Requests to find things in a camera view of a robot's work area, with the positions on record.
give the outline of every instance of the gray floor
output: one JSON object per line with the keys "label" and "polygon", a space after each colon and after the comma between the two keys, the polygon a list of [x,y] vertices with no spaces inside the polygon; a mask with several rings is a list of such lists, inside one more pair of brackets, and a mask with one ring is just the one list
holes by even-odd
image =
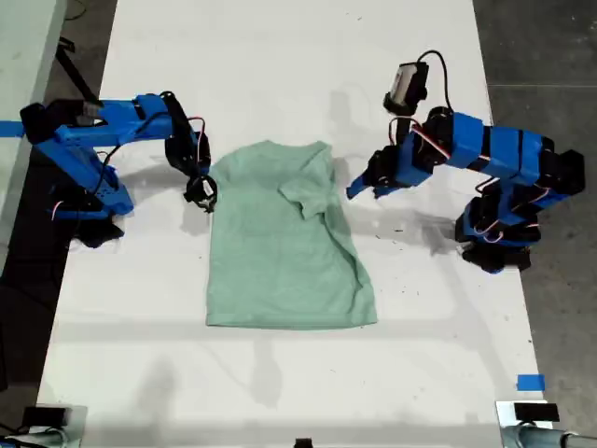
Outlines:
{"label": "gray floor", "polygon": [[[98,91],[116,0],[81,1],[87,14],[66,22],[62,35],[76,42],[75,64]],[[69,14],[75,15],[80,4],[71,3]],[[563,427],[597,435],[597,268],[591,263],[597,254],[597,210],[591,206],[591,180],[597,178],[591,134],[597,119],[597,2],[475,0],[475,7],[494,123],[543,133],[558,151],[573,147],[586,157],[586,192],[541,214],[543,239],[522,280],[547,397],[559,404]],[[47,98],[58,97],[78,94],[55,66]],[[22,375],[25,381],[11,382],[0,393],[0,421],[17,426],[22,405],[35,401],[32,377],[44,354],[32,367],[35,374]]]}

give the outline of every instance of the blue tape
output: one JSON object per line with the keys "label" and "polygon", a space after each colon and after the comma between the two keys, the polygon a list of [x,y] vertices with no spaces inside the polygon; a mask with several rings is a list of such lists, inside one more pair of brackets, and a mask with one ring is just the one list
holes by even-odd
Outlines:
{"label": "blue tape", "polygon": [[0,121],[0,137],[23,137],[25,130],[20,121]]}
{"label": "blue tape", "polygon": [[520,392],[524,391],[545,391],[545,375],[519,375],[516,388]]}

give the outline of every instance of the white tabletop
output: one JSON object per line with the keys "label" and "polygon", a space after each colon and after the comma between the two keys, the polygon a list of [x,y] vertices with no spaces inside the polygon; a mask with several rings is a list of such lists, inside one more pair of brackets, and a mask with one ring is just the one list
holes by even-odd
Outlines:
{"label": "white tabletop", "polygon": [[[171,90],[207,120],[214,159],[270,139],[333,146],[339,189],[386,144],[400,63],[443,52],[451,103],[490,120],[471,2],[118,3],[103,98]],[[442,104],[430,59],[429,98]],[[536,373],[517,271],[488,275],[442,235],[480,176],[344,201],[380,322],[293,332],[207,328],[209,221],[162,142],[113,159],[135,210],[125,237],[73,244],[39,402],[89,408],[86,446],[498,446],[494,401]]]}
{"label": "white tabletop", "polygon": [[[0,120],[44,98],[66,0],[0,0]],[[0,275],[7,257],[31,145],[0,138]]]}

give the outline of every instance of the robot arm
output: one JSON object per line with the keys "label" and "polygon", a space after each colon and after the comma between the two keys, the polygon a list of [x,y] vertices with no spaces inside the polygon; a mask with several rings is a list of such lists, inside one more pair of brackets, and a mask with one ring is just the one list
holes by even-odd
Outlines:
{"label": "robot arm", "polygon": [[[81,126],[81,118],[99,122]],[[0,131],[4,129],[5,135],[10,129],[14,134],[25,133],[73,179],[75,185],[55,186],[50,192],[57,204],[52,218],[76,219],[75,237],[97,247],[122,236],[112,224],[112,217],[133,209],[129,192],[109,165],[113,154],[130,142],[165,140],[168,162],[189,178],[185,199],[208,213],[214,209],[217,188],[208,175],[209,141],[204,126],[198,133],[193,131],[191,119],[174,95],[166,91],[161,95],[139,95],[132,101],[58,100],[48,107],[33,104],[21,111],[21,123],[0,123]],[[96,147],[112,150],[101,161]]]}
{"label": "robot arm", "polygon": [[[376,198],[416,187],[444,163],[484,173],[494,181],[485,182],[485,188],[478,190],[481,197],[473,199],[456,221],[455,239],[470,243],[463,257],[491,273],[506,265],[528,267],[528,246],[541,237],[536,214],[584,189],[583,156],[573,150],[557,154],[547,137],[485,126],[450,106],[432,109],[427,121],[419,124],[412,115],[426,97],[427,72],[423,67],[417,73],[424,76],[405,77],[403,67],[414,64],[421,63],[401,65],[396,75],[409,85],[395,82],[384,99],[385,108],[396,115],[396,140],[373,154],[366,171],[347,189],[348,198],[368,187],[373,187]],[[418,94],[409,97],[404,93],[409,91]]]}

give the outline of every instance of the black cable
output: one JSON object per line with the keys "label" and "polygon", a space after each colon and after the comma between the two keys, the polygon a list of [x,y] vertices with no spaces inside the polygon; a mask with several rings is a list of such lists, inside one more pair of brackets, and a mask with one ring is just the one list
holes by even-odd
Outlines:
{"label": "black cable", "polygon": [[[149,126],[151,124],[151,122],[158,118],[161,117],[163,115],[169,115],[168,112],[156,112],[155,114],[153,114],[151,117],[149,117],[148,119],[146,119],[143,124],[141,126],[139,126],[135,131],[134,131],[134,135],[137,135],[139,133],[142,133],[147,126]],[[108,163],[110,162],[110,159],[112,159],[112,156],[114,154],[116,154],[116,152],[122,147],[122,145],[116,145],[114,147],[114,149],[112,149],[107,156],[105,156],[104,159],[104,163],[102,163],[102,171],[100,172],[100,180],[98,181],[97,185],[95,186],[95,189],[93,190],[93,193],[90,196],[95,196],[95,194],[98,192],[98,190],[100,189],[100,186],[102,185],[102,182],[104,181],[104,175],[105,175],[105,169],[107,168]]]}
{"label": "black cable", "polygon": [[64,19],[65,21],[76,21],[77,19],[80,19],[81,17],[83,17],[87,13],[87,7],[83,4],[83,2],[81,2],[81,0],[75,0],[75,1],[77,3],[79,3],[83,7],[83,9],[78,14],[75,14],[72,17],[65,18]]}
{"label": "black cable", "polygon": [[19,294],[21,294],[23,297],[26,297],[30,301],[32,301],[32,302],[36,303],[37,305],[41,306],[42,308],[44,308],[49,313],[54,314],[54,310],[49,305],[47,305],[46,303],[42,302],[36,296],[34,296],[33,294],[25,291],[24,289],[21,289],[20,287],[17,287],[17,286],[14,286],[14,285],[10,285],[10,284],[7,284],[7,283],[1,283],[0,287],[8,287],[10,289],[14,289]]}
{"label": "black cable", "polygon": [[483,194],[483,191],[481,190],[481,187],[487,187],[490,183],[492,183],[495,180],[495,177],[490,177],[487,180],[484,180],[483,182],[481,182],[480,184],[477,184],[477,186],[475,187],[475,191],[478,194]]}
{"label": "black cable", "polygon": [[[139,133],[142,133],[147,126],[149,126],[151,124],[151,122],[158,118],[158,117],[162,117],[164,115],[170,115],[168,112],[165,111],[161,111],[161,112],[156,112],[155,114],[153,114],[152,116],[150,116],[148,119],[146,119],[143,124],[141,126],[139,126],[135,131],[134,131],[134,135],[138,135]],[[94,197],[95,194],[99,191],[100,187],[102,186],[102,182],[104,182],[104,176],[105,176],[105,170],[108,166],[108,163],[110,162],[110,159],[112,159],[112,156],[114,154],[116,154],[116,152],[122,147],[122,145],[116,145],[114,147],[114,149],[112,149],[110,152],[107,153],[107,156],[105,156],[104,162],[102,163],[102,171],[100,172],[100,179],[97,182],[97,185],[95,186],[95,188],[93,189],[93,192],[91,193],[87,193],[84,198],[83,201],[81,202],[81,205],[78,207],[78,209],[76,210],[76,225],[75,225],[75,229],[73,230],[73,234],[71,235],[70,240],[72,240],[73,238],[75,238],[76,233],[78,232],[79,227],[81,227],[81,217],[80,217],[80,212],[81,209],[83,208],[83,205],[85,203],[86,198],[88,197]]]}
{"label": "black cable", "polygon": [[448,96],[448,68],[446,67],[446,61],[444,61],[444,57],[441,55],[439,51],[437,51],[436,49],[429,49],[421,56],[419,56],[419,59],[417,59],[417,63],[419,63],[421,59],[427,56],[428,54],[435,54],[436,56],[438,56],[439,61],[441,62],[441,68],[444,71],[444,97],[446,99],[446,105],[448,106],[449,110],[453,112],[454,109],[451,108],[450,98]]}
{"label": "black cable", "polygon": [[8,425],[5,425],[4,423],[0,422],[0,428],[2,428],[5,431],[8,431],[11,434],[16,434],[17,432],[19,432],[17,429],[14,429]]}

